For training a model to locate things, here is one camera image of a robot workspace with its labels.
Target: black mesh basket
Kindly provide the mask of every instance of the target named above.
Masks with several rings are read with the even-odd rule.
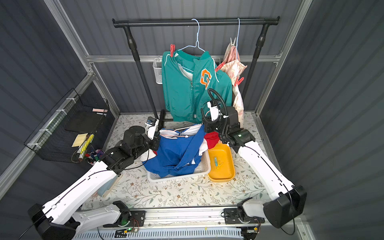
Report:
[[[102,97],[76,94],[73,98],[66,98],[64,103],[66,104],[62,109],[56,110],[54,118],[46,124],[39,124],[39,127],[28,137],[24,145],[44,160],[80,163],[81,161],[76,157],[79,147],[72,147],[72,144],[76,136],[82,132],[66,130],[72,118],[85,113],[91,114],[93,119],[96,116],[96,121],[90,127],[85,140],[87,141],[93,134],[92,142],[84,148],[85,152],[91,152],[93,149],[102,149],[111,128],[111,124],[105,123],[106,121],[110,122],[111,117],[114,117],[109,110],[108,101]],[[97,114],[93,112],[94,108],[105,109],[106,112]]]

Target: pink clothespin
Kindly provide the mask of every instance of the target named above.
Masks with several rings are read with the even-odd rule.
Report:
[[[220,63],[220,65],[218,65],[217,68],[215,69],[215,72],[219,71],[224,66],[224,64],[225,62]]]
[[[244,80],[244,77],[240,78],[235,82],[235,87],[238,86],[242,81]]]
[[[170,56],[173,57],[173,53],[175,52],[175,45],[171,44],[170,45]]]

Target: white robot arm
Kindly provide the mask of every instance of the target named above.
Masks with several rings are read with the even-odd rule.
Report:
[[[306,191],[302,186],[294,186],[280,173],[260,149],[254,136],[248,130],[240,128],[235,108],[226,106],[225,101],[214,89],[210,88],[207,91],[212,101],[207,103],[211,110],[210,118],[206,118],[201,109],[205,132],[218,132],[220,140],[245,159],[264,184],[272,200],[270,202],[253,198],[243,200],[237,208],[239,219],[247,222],[251,217],[263,217],[274,227],[280,228],[303,212]]]
[[[101,156],[94,166],[74,184],[43,206],[35,204],[28,210],[33,224],[43,240],[70,240],[87,230],[105,225],[129,224],[132,215],[121,201],[100,209],[83,211],[78,208],[105,183],[119,175],[135,159],[159,146],[159,120],[149,117],[146,128],[130,127],[124,139]]]

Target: table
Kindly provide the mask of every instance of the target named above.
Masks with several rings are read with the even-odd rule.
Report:
[[[257,131],[251,112],[244,113],[244,128],[256,138],[262,151],[265,148]],[[152,114],[120,115],[108,143],[107,149],[113,147],[123,138],[124,131],[134,125],[144,126]],[[191,126],[190,122],[166,122],[166,128]],[[232,150],[236,176],[233,180],[213,183],[207,175],[195,178],[182,178],[164,182],[149,182],[147,171],[143,167],[123,171],[120,181],[112,187],[110,193],[102,198],[90,197],[82,206],[83,210],[106,207],[112,202],[121,200],[131,209],[151,207],[186,207],[186,206],[218,206],[235,205],[248,198],[256,197],[269,201],[270,198],[260,179],[251,167]]]

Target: gray corrugated wall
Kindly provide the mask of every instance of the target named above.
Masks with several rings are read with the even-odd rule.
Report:
[[[102,100],[93,83],[88,86],[82,96],[84,99],[96,97],[97,100]],[[113,119],[107,119],[103,126],[111,126],[112,122]],[[100,131],[104,133],[102,137],[105,140],[105,131],[99,129],[98,133]],[[74,164],[45,161],[37,156],[34,157],[0,201],[0,239],[17,239],[32,224],[27,214],[31,206],[36,203],[43,205],[53,199],[90,168],[91,165],[86,161]],[[22,239],[41,240],[41,237],[32,227]]]
[[[318,240],[382,239],[383,8],[315,0],[261,114]]]
[[[261,55],[276,55],[281,51],[300,2],[300,0],[61,0],[90,55],[131,55],[124,31],[113,27],[112,18],[137,20],[280,16],[279,25],[268,29],[261,52]],[[175,44],[176,48],[193,45],[196,41],[197,26],[133,27],[131,31],[140,55],[161,56],[164,51],[169,51],[170,44]],[[240,55],[253,55],[260,31],[261,25],[240,27],[238,43]],[[230,37],[234,39],[236,35],[237,26],[201,26],[200,46],[212,55],[224,55]],[[193,48],[187,48],[186,51],[201,54],[201,51],[195,51]],[[97,63],[96,66],[121,112],[151,111],[134,63]],[[155,106],[159,111],[164,107],[162,86],[154,81],[152,64],[143,63],[143,68]],[[246,110],[256,108],[260,94],[268,81],[269,73],[266,70],[272,68],[273,63],[256,65],[245,99]]]
[[[0,173],[86,75],[42,0],[0,1]]]
[[[151,106],[144,86],[141,82],[139,72],[135,63],[95,63],[103,80],[110,92],[114,93],[114,99],[121,112],[149,112]],[[155,82],[155,75],[152,63],[142,63],[149,89],[156,109],[165,108],[163,87]],[[254,110],[257,105],[264,86],[269,78],[269,74],[274,68],[274,63],[257,63],[255,67],[254,79],[249,85],[249,94],[244,100],[246,110]],[[248,70],[245,69],[243,75],[246,76]],[[244,84],[239,85],[243,91]]]
[[[43,0],[1,0],[0,36],[1,174],[86,72]],[[87,168],[34,157],[0,201],[0,238],[17,239],[32,223],[28,208],[55,197]],[[23,238],[41,239],[34,228]]]

